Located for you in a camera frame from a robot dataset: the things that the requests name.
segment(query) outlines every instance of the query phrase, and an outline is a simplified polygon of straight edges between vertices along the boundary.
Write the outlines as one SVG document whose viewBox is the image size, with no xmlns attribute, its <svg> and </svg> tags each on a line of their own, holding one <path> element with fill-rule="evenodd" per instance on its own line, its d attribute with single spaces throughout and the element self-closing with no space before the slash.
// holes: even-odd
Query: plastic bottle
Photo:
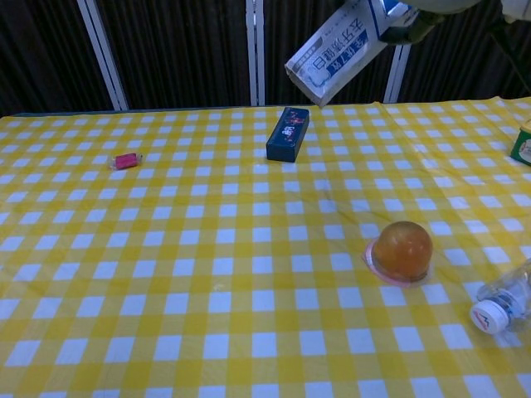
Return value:
<svg viewBox="0 0 531 398">
<path fill-rule="evenodd" d="M 518 332 L 531 323 L 531 260 L 481 286 L 470 309 L 475 326 L 489 334 Z"/>
</svg>

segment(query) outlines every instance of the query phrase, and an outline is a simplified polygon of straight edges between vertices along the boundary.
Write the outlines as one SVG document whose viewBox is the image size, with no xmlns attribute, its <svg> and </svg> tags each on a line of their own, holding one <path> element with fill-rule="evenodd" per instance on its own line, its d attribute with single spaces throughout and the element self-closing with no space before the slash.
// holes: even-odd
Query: white bottle cap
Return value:
<svg viewBox="0 0 531 398">
<path fill-rule="evenodd" d="M 499 304 L 491 300 L 474 304 L 470 309 L 470 317 L 475 326 L 488 334 L 501 332 L 509 324 L 509 315 Z"/>
</svg>

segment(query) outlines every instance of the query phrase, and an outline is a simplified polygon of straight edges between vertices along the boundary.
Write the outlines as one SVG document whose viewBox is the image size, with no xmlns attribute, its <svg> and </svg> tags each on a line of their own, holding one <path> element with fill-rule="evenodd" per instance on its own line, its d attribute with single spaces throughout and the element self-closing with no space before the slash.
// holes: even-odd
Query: toothpaste box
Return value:
<svg viewBox="0 0 531 398">
<path fill-rule="evenodd" d="M 520 128 L 520 134 L 514 143 L 511 157 L 531 166 L 531 120 Z"/>
<path fill-rule="evenodd" d="M 386 43 L 390 27 L 410 24 L 417 10 L 394 0 L 348 0 L 285 64 L 290 79 L 325 106 Z"/>
<path fill-rule="evenodd" d="M 293 163 L 299 153 L 308 124 L 309 111 L 307 109 L 285 108 L 265 145 L 267 158 Z"/>
</svg>

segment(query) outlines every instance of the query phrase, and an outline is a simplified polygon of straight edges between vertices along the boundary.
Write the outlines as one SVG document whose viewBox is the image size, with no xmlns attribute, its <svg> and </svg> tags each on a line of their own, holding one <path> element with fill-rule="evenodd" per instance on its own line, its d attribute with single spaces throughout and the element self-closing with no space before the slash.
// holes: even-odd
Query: table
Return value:
<svg viewBox="0 0 531 398">
<path fill-rule="evenodd" d="M 531 257 L 531 98 L 0 120 L 4 396 L 531 395 L 531 334 L 468 311 Z M 144 164 L 111 172 L 110 156 Z M 361 260 L 389 222 L 434 241 L 428 284 Z"/>
</svg>

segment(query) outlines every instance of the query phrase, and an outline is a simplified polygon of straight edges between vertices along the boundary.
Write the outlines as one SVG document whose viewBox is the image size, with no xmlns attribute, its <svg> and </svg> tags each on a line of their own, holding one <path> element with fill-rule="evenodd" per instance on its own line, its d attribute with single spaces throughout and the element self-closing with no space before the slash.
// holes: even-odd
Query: dark curtain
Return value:
<svg viewBox="0 0 531 398">
<path fill-rule="evenodd" d="M 284 64 L 344 0 L 265 0 L 265 103 L 309 104 Z M 332 99 L 332 104 L 383 101 L 394 49 L 386 48 Z"/>
<path fill-rule="evenodd" d="M 0 2 L 0 116 L 112 109 L 76 0 Z"/>
<path fill-rule="evenodd" d="M 244 0 L 98 5 L 131 109 L 251 103 Z"/>
<path fill-rule="evenodd" d="M 499 0 L 484 0 L 449 16 L 423 42 L 413 46 L 398 100 L 432 102 L 531 95 L 487 32 L 500 10 Z M 515 22 L 509 36 L 531 73 L 531 22 Z"/>
</svg>

